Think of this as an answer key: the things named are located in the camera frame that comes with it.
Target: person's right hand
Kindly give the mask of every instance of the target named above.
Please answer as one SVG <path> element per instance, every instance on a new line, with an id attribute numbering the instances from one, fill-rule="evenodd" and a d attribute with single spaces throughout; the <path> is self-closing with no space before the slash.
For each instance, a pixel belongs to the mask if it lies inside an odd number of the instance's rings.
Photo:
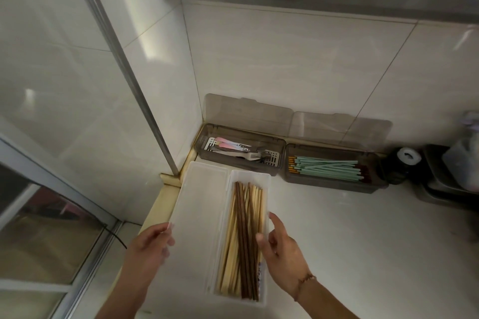
<path id="1" fill-rule="evenodd" d="M 256 241 L 266 260 L 274 282 L 292 297 L 297 295 L 301 280 L 311 275 L 308 264 L 294 239 L 288 236 L 283 222 L 270 212 L 274 229 L 268 240 L 262 233 L 256 234 Z"/>

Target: silver fork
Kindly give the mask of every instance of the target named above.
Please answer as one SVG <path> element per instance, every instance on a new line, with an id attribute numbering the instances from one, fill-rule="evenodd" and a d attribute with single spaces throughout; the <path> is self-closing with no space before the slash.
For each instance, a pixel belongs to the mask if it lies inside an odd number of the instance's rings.
<path id="1" fill-rule="evenodd" d="M 259 159 L 261 159 L 261 154 L 260 153 L 220 152 L 220 151 L 217 151 L 217 150 L 215 151 L 215 153 L 228 155 L 228 156 L 236 156 L 236 157 L 244 158 L 246 160 L 259 160 Z"/>

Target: white countertop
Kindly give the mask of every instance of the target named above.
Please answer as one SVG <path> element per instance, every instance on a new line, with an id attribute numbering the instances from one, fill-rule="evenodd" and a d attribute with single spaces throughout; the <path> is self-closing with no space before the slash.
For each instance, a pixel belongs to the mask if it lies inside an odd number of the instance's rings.
<path id="1" fill-rule="evenodd" d="M 479 318 L 478 244 L 466 212 L 417 200 L 409 183 L 368 195 L 279 176 L 268 209 L 318 280 L 360 318 Z M 156 223 L 152 213 L 145 226 Z M 267 289 L 267 317 L 309 317 L 270 278 Z"/>

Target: white metal frame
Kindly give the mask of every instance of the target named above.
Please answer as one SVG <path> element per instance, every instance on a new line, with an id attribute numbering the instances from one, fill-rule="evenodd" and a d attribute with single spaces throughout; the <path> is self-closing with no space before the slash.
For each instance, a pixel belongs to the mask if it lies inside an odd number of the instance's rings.
<path id="1" fill-rule="evenodd" d="M 45 186 L 59 193 L 64 198 L 85 209 L 95 216 L 109 230 L 116 232 L 121 227 L 121 222 L 98 205 L 81 195 L 68 184 L 46 171 L 43 167 L 29 159 L 8 143 L 0 139 L 0 163 L 23 175 L 33 183 L 15 198 L 9 206 L 0 213 L 0 230 L 10 222 L 28 200 Z M 0 279 L 0 290 L 42 291 L 65 293 L 51 319 L 63 319 L 70 316 L 72 309 L 78 303 L 85 287 L 91 281 L 95 269 L 98 268 L 100 259 L 104 257 L 106 249 L 111 244 L 112 236 L 106 230 L 99 235 L 83 265 L 75 275 L 71 285 L 31 282 L 22 280 Z"/>

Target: black bottle with white cap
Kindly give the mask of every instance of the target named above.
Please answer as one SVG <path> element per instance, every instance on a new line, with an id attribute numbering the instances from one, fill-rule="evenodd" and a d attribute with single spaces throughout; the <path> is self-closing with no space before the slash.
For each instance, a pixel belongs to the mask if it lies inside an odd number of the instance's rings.
<path id="1" fill-rule="evenodd" d="M 396 148 L 381 161 L 384 180 L 389 184 L 401 184 L 421 161 L 421 155 L 411 148 Z"/>

